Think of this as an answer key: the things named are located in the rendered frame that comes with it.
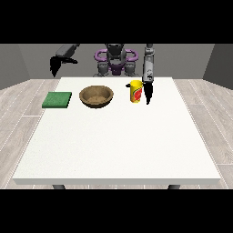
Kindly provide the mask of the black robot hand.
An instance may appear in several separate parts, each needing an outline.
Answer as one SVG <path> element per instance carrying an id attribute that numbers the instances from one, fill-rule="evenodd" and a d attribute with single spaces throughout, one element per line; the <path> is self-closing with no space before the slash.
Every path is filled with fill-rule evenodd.
<path id="1" fill-rule="evenodd" d="M 153 85 L 151 83 L 144 83 L 144 82 L 142 83 L 143 83 L 142 93 L 145 93 L 147 104 L 149 104 L 153 94 Z"/>
<path id="2" fill-rule="evenodd" d="M 52 56 L 50 58 L 50 71 L 53 76 L 56 76 L 61 65 L 64 63 L 77 64 L 77 61 L 73 58 L 65 56 Z"/>

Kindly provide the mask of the brown wooden bowl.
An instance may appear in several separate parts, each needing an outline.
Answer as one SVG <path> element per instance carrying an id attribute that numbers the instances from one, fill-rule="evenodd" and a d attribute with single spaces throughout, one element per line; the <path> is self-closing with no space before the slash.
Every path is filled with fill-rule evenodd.
<path id="1" fill-rule="evenodd" d="M 101 108 L 111 102 L 113 95 L 114 92 L 108 86 L 88 86 L 79 93 L 79 98 L 90 108 Z"/>

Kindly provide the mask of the green square pad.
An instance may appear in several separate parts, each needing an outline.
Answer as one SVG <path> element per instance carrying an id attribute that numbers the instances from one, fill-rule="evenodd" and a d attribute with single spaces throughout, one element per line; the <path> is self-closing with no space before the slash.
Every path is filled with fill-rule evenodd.
<path id="1" fill-rule="evenodd" d="M 49 92 L 42 104 L 42 108 L 67 108 L 71 92 Z"/>

